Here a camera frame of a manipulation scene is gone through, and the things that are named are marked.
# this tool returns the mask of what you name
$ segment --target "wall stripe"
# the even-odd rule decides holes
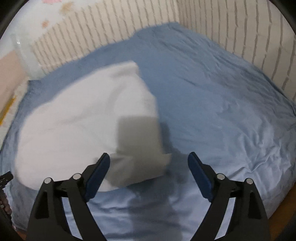
[[[32,52],[47,74],[139,29],[170,21],[242,56],[296,98],[295,35],[269,0],[102,0],[54,25],[32,44]]]

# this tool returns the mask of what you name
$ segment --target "mattress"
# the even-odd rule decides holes
[[[98,193],[88,203],[106,238],[190,240],[209,207],[187,167],[192,151],[216,173],[254,179],[271,216],[295,181],[295,105],[255,66],[177,23],[146,28],[30,81],[1,149],[1,173],[14,171],[18,132],[34,108],[87,73],[127,60],[137,63],[157,99],[172,161],[164,176]],[[14,179],[6,192],[15,225],[26,229],[36,191]],[[64,206],[79,237],[67,200]]]

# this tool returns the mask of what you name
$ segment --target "screw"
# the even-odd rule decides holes
[[[251,178],[247,178],[246,182],[247,182],[247,184],[253,184],[254,183],[254,181]]]
[[[81,174],[80,173],[76,173],[73,175],[73,179],[74,180],[78,180],[79,178],[81,178]]]
[[[225,176],[224,176],[224,174],[222,174],[222,173],[218,173],[218,174],[217,174],[217,178],[218,178],[219,180],[224,180],[224,179],[225,179]]]
[[[48,177],[44,180],[44,183],[49,184],[51,181],[52,181],[52,179],[50,177]]]

